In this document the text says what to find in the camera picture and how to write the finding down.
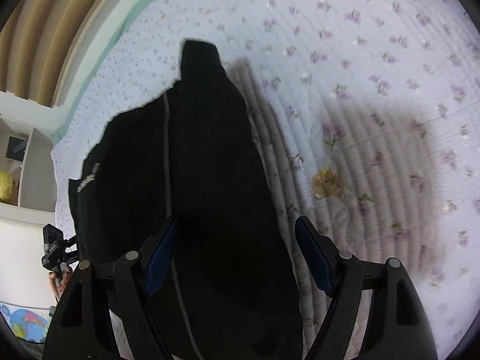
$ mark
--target black garment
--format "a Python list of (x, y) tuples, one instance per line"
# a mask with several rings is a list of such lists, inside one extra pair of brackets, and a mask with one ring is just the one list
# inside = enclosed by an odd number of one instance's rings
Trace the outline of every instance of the black garment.
[[(182, 81), (167, 91), (172, 210), (179, 218), (178, 280), (205, 360), (296, 360), (302, 318), (289, 255), (251, 138), (245, 102), (216, 48), (187, 41)], [(163, 99), (117, 116), (85, 161), (100, 163), (71, 206), (84, 258), (138, 248), (165, 220)], [(172, 276), (148, 300), (172, 353), (197, 357)]]

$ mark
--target human hand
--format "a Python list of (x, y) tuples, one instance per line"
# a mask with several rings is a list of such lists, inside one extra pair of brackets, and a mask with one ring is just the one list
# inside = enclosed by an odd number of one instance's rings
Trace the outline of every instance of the human hand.
[(56, 279), (57, 279), (57, 274), (55, 272), (50, 272), (49, 273), (49, 281), (50, 281), (50, 288), (52, 289), (53, 294), (55, 295), (55, 298), (57, 300), (60, 300), (60, 297), (62, 296), (63, 292), (65, 291), (65, 288), (67, 284), (69, 283), (71, 279), (71, 275), (74, 273), (74, 270), (70, 267), (67, 266), (67, 270), (65, 271), (63, 278), (61, 280), (61, 285), (57, 286)]

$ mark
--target teal trim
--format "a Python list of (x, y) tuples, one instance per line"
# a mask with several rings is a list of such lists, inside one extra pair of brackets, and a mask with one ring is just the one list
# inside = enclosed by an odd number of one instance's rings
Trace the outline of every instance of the teal trim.
[(75, 98), (75, 101), (73, 102), (73, 105), (71, 109), (69, 110), (69, 114), (67, 116), (67, 119), (65, 122), (62, 124), (60, 128), (58, 128), (57, 131), (53, 133), (52, 141), (53, 145), (55, 146), (58, 142), (62, 140), (62, 138), (66, 135), (68, 131), (68, 127), (70, 126), (71, 120), (74, 117), (75, 111), (77, 110), (78, 104), (80, 103), (80, 99), (82, 98), (83, 94), (86, 92), (88, 86), (93, 80), (93, 77), (97, 73), (98, 69), (100, 66), (102, 66), (103, 61), (105, 61), (106, 57), (108, 56), (109, 52), (114, 48), (114, 46), (117, 44), (118, 40), (121, 38), (121, 36), (130, 28), (130, 26), (134, 23), (135, 20), (140, 16), (140, 14), (150, 5), (150, 3), (153, 0), (139, 0), (137, 3), (133, 6), (133, 8), (130, 10), (130, 12), (126, 15), (123, 23), (119, 26), (119, 28), (115, 31), (113, 34), (112, 38), (110, 39), (109, 44), (106, 46), (105, 50), (103, 50), (102, 54), (100, 55), (100, 58), (98, 59), (97, 63), (95, 64), (94, 69), (90, 72), (88, 77), (85, 79), (85, 81), (82, 84), (82, 87), (80, 89), (80, 92), (78, 93), (77, 97)]

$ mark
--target floral bedsheet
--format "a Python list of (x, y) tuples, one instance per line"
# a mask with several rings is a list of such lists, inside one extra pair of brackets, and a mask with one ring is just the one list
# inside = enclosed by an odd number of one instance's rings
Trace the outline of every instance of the floral bedsheet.
[[(294, 262), (305, 349), (328, 300), (294, 242), (300, 214), (363, 260), (398, 257), (446, 358), (480, 308), (480, 36), (460, 3), (154, 0), (106, 58), (52, 152), (57, 225), (67, 235), (68, 178), (80, 176), (114, 115), (179, 76), (185, 37), (217, 45), (249, 105)], [(338, 196), (313, 190), (325, 167), (338, 175)], [(347, 358), (360, 348), (368, 302), (366, 294)]]

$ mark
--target blue gripper pad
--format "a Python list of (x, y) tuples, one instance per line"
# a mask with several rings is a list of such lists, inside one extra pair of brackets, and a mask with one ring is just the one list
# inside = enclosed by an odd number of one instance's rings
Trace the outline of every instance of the blue gripper pad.
[(165, 277), (170, 269), (177, 240), (178, 220), (175, 219), (166, 230), (157, 250), (146, 267), (145, 292), (152, 296), (162, 288)]
[(298, 246), (300, 246), (316, 286), (331, 298), (335, 290), (333, 280), (336, 272), (333, 271), (334, 267), (328, 263), (322, 252), (318, 242), (320, 237), (322, 236), (317, 233), (317, 230), (308, 218), (301, 216), (297, 219), (295, 222), (295, 238)]

